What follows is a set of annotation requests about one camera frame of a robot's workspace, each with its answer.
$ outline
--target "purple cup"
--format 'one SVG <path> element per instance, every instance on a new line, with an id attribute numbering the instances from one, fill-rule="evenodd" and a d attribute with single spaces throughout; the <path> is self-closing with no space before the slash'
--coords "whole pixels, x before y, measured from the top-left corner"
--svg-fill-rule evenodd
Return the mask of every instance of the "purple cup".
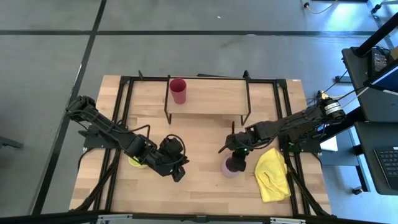
<path id="1" fill-rule="evenodd" d="M 169 85 L 176 104 L 183 104 L 187 100 L 187 83 L 182 78 L 174 78 Z"/>
<path id="2" fill-rule="evenodd" d="M 231 167 L 229 163 L 231 163 L 232 157 L 228 156 L 224 159 L 223 163 L 221 164 L 221 171 L 223 172 L 223 174 L 228 177 L 228 178 L 233 178 L 236 177 L 237 175 L 239 175 L 241 172 L 237 171 L 237 170 L 230 170 Z"/>

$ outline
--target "computer monitor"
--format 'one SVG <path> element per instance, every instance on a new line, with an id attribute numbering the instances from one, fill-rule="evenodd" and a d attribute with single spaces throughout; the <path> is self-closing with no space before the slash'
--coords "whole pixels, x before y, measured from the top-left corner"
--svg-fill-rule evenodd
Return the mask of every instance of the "computer monitor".
<path id="1" fill-rule="evenodd" d="M 389 63 L 380 72 L 369 77 L 364 86 L 398 95 L 398 59 Z"/>

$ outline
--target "white cable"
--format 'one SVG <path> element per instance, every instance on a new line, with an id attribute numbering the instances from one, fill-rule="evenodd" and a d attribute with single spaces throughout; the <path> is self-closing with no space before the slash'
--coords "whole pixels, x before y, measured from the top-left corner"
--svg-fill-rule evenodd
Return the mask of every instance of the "white cable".
<path id="1" fill-rule="evenodd" d="M 305 2 L 304 0 L 301 0 L 301 3 L 303 4 L 303 6 L 304 6 L 305 8 L 307 8 L 312 14 L 321 14 L 321 13 L 323 13 L 323 12 L 325 12 L 326 10 L 330 9 L 334 4 L 336 4 L 336 2 L 338 2 L 338 0 L 335 0 L 329 7 L 327 7 L 327 8 L 324 9 L 324 10 L 322 10 L 322 11 L 320 11 L 320 12 L 314 12 L 314 11 L 312 11 L 312 9 L 310 8 L 310 5 L 309 5 L 309 4 L 308 4 L 307 6 L 304 6 L 306 2 Z"/>
<path id="2" fill-rule="evenodd" d="M 342 97 L 342 96 L 344 96 L 344 95 L 339 95 L 339 96 L 329 96 L 330 98 L 340 98 L 340 97 Z"/>
<path id="3" fill-rule="evenodd" d="M 358 95 L 356 95 L 352 100 L 350 100 L 348 103 L 346 103 L 344 106 L 342 106 L 342 108 L 344 109 L 347 105 L 349 105 L 352 101 L 354 101 L 359 96 L 361 96 L 368 89 L 369 89 L 369 87 L 366 87 L 364 90 L 362 90 L 360 93 L 358 93 Z"/>

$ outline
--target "yellow object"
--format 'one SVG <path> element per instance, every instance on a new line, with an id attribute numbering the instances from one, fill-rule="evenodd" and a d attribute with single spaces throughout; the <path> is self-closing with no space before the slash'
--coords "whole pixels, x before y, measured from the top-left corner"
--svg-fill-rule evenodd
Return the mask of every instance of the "yellow object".
<path id="1" fill-rule="evenodd" d="M 321 91 L 321 99 L 326 99 L 328 97 L 329 96 L 324 91 Z"/>
<path id="2" fill-rule="evenodd" d="M 259 184 L 263 202 L 275 202 L 290 196 L 286 173 L 285 160 L 275 148 L 260 157 L 254 175 Z"/>
<path id="3" fill-rule="evenodd" d="M 148 165 L 141 165 L 137 161 L 135 161 L 134 159 L 131 159 L 130 157 L 129 157 L 129 163 L 130 163 L 130 165 L 132 165 L 134 167 L 137 167 L 138 169 L 143 169 L 143 168 L 148 166 Z"/>

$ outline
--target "keyboard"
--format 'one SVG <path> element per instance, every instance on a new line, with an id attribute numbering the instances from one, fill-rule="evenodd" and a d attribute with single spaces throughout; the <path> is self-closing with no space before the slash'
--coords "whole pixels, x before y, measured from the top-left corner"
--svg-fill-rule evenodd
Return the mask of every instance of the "keyboard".
<path id="1" fill-rule="evenodd" d="M 398 190 L 398 147 L 375 148 L 374 152 L 389 187 Z"/>

